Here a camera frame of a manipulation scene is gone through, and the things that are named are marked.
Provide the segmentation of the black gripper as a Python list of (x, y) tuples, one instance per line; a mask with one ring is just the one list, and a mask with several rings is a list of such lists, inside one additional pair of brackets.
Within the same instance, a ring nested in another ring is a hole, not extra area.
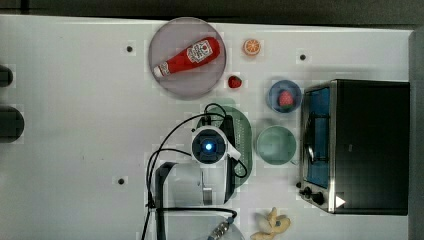
[(228, 143), (235, 143), (233, 118), (226, 116), (222, 120), (211, 116), (200, 120), (200, 127), (206, 126), (200, 132), (200, 146), (202, 150), (225, 150)]

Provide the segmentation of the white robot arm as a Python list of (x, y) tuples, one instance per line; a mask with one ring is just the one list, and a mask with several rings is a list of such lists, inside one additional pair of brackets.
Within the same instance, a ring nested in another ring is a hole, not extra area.
[(246, 177), (236, 172), (243, 166), (235, 147), (233, 118), (221, 114), (219, 126), (211, 124), (211, 113), (199, 117), (204, 124), (192, 132), (188, 163), (156, 161), (166, 148), (161, 146), (149, 158), (146, 169), (147, 208), (155, 212), (157, 240), (166, 240), (165, 215), (169, 212), (222, 212), (236, 188)]

